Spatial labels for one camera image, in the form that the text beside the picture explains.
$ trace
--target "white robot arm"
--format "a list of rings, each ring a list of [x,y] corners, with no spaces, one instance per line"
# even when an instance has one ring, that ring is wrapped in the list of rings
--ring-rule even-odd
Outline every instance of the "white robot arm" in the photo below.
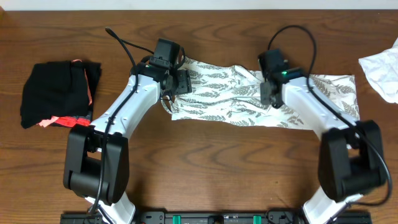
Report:
[[[104,161],[105,175],[98,207],[99,212],[105,217],[103,220],[105,223],[130,224],[133,222],[136,208],[129,201],[125,189],[129,177],[128,139],[137,124],[145,112],[157,103],[164,93],[177,95],[192,90],[189,74],[184,70],[177,70],[175,66],[179,49],[179,45],[160,39],[154,56],[147,59],[149,64],[142,62],[138,66],[137,72],[140,74],[138,84],[136,77],[130,76],[121,95],[105,114],[91,123],[90,128],[77,126],[71,130],[63,183],[66,188],[94,203],[101,166],[98,160],[88,157],[87,153],[101,150],[100,145],[104,141],[103,133],[106,131],[108,122],[112,122],[109,118],[137,84],[136,92],[117,112],[108,132],[110,136],[107,140]],[[312,81],[308,82],[301,69],[289,69],[279,50],[269,50],[260,55],[259,64],[266,81],[261,84],[262,103],[271,104],[275,108],[286,104],[294,109],[321,140],[318,167],[321,187],[303,205],[302,213],[297,215],[294,223],[332,222],[347,205],[359,200],[371,189],[384,184],[386,173],[377,159],[369,153],[369,149],[357,138],[355,132],[320,103],[314,94],[331,109],[338,111],[350,123],[350,126],[356,126],[362,130],[378,146],[379,153],[382,155],[380,130],[372,121],[362,123],[344,113],[323,95]],[[347,150],[351,148],[359,149],[360,156],[355,159],[349,158]],[[198,217],[213,217],[213,215],[204,214]],[[180,215],[172,217],[172,221],[173,224],[180,224]],[[160,223],[164,224],[165,220],[160,219]],[[255,215],[254,224],[261,224],[260,215]]]

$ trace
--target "white cloth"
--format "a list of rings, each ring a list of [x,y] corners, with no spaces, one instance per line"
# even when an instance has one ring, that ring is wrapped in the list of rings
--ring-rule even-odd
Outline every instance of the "white cloth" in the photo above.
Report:
[[[274,109],[260,103],[260,71],[242,66],[219,67],[187,58],[192,93],[175,97],[172,120],[223,121],[238,126],[309,129],[305,121],[285,105]],[[353,75],[313,75],[316,86],[337,106],[359,119]]]
[[[398,39],[391,49],[359,59],[369,84],[389,103],[398,103]]]

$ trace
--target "fern pattern fabric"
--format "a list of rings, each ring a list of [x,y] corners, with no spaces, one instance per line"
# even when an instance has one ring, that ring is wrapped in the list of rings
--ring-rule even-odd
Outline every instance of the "fern pattern fabric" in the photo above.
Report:
[[[286,105],[274,109],[260,103],[260,71],[242,66],[219,67],[186,58],[182,68],[191,76],[192,93],[176,96],[166,111],[172,120],[223,121],[237,126],[310,129],[300,115]],[[359,119],[353,75],[312,75],[318,89],[341,109]]]

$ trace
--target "black folded clothing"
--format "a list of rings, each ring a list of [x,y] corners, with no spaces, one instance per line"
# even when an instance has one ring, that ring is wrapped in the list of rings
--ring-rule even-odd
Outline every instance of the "black folded clothing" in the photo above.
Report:
[[[94,101],[100,66],[81,61],[35,64],[22,94],[22,127],[29,128],[52,116],[87,116],[93,110],[87,86]]]

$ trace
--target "wood grain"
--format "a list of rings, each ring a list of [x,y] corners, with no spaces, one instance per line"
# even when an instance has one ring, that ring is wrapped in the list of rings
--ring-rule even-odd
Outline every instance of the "wood grain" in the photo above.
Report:
[[[3,14],[4,14],[4,9],[0,6],[0,22]]]
[[[102,63],[95,117],[104,113],[123,90],[131,66],[106,26],[150,49],[159,37],[166,38],[196,60],[248,69],[257,69],[257,55],[278,29],[308,27],[319,47],[313,72],[356,75],[361,118],[380,125],[397,183],[398,106],[369,86],[358,64],[359,58],[392,46],[397,23],[397,11],[5,12],[0,23],[0,223],[58,223],[64,211],[88,208],[62,185],[68,129],[22,129],[19,107],[35,63],[80,58]],[[299,30],[285,31],[273,47],[308,68],[312,49]],[[136,49],[132,54],[136,60],[146,55]],[[311,131],[171,121],[157,104],[129,142],[127,192],[140,207],[170,211],[299,207],[318,187],[318,146]],[[374,223],[398,221],[396,189],[387,205],[369,209]],[[384,194],[382,188],[363,200]]]

